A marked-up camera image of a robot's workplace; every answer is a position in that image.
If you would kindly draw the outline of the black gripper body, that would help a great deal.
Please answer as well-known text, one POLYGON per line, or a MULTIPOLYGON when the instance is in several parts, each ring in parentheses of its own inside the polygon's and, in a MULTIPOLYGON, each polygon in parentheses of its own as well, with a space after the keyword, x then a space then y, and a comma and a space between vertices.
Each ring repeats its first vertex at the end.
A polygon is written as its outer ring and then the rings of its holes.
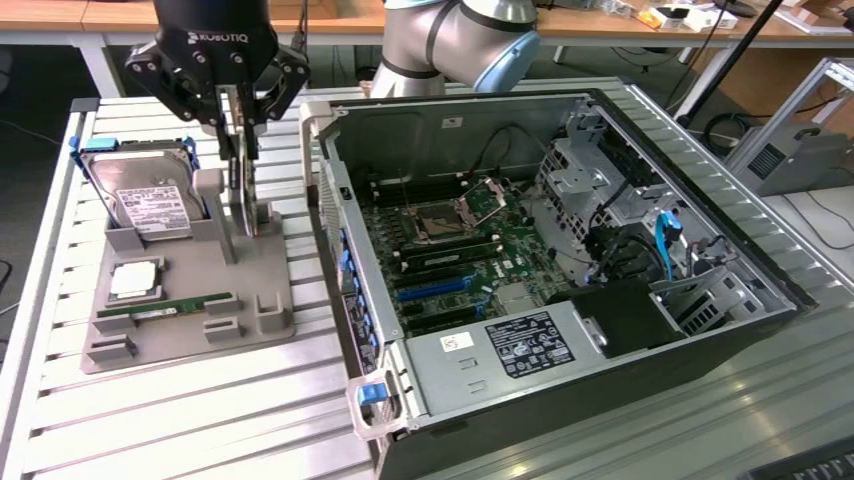
POLYGON ((257 82, 280 51, 266 1, 157 1, 159 83, 203 83, 257 92, 257 82))

